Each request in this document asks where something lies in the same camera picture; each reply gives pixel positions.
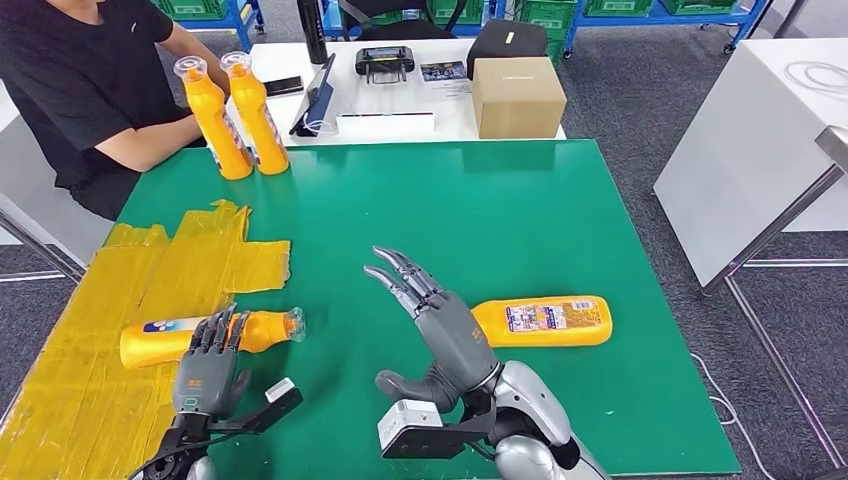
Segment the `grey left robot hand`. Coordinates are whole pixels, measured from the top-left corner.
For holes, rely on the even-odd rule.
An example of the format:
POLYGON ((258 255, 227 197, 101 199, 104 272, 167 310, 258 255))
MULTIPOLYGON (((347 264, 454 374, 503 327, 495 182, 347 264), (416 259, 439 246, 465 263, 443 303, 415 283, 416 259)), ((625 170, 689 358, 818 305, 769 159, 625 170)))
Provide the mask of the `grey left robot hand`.
POLYGON ((248 370, 237 367, 249 314, 235 309, 232 303, 195 328, 173 385, 172 403, 177 412, 196 412, 224 420, 235 411, 251 377, 248 370))

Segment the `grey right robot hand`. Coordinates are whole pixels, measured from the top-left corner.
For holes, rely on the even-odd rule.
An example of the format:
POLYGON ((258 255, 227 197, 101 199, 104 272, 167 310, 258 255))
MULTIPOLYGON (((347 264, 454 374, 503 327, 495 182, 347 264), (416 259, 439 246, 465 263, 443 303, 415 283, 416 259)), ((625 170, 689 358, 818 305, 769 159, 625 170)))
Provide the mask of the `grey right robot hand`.
POLYGON ((487 337, 466 303, 400 251, 380 246, 373 253, 393 271, 365 265, 409 314, 428 347, 432 362, 423 378, 410 380, 393 370, 377 373, 375 385, 393 401, 433 403, 449 413, 460 398, 484 386, 500 368, 487 337))

